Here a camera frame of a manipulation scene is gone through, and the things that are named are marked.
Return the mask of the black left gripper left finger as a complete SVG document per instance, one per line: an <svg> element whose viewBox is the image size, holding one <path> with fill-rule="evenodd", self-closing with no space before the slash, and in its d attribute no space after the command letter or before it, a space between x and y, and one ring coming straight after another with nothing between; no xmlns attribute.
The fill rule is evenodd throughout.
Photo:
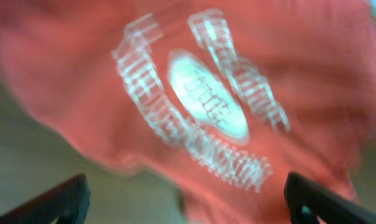
<svg viewBox="0 0 376 224"><path fill-rule="evenodd" d="M78 174L0 216L0 224L84 224L90 206L87 177Z"/></svg>

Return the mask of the red printed t-shirt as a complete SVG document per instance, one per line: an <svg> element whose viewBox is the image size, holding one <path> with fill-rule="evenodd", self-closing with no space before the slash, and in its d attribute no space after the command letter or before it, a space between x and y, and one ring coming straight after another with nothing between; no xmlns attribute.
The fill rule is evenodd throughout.
<svg viewBox="0 0 376 224"><path fill-rule="evenodd" d="M376 135L370 1L0 1L0 79L106 168L150 168L192 223L289 223L291 171L355 201Z"/></svg>

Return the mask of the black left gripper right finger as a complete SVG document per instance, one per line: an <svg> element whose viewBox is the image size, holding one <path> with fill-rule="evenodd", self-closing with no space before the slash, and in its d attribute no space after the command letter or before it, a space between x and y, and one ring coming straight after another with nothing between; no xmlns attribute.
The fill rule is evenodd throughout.
<svg viewBox="0 0 376 224"><path fill-rule="evenodd" d="M292 224L376 224L376 214L296 172L290 172L284 197Z"/></svg>

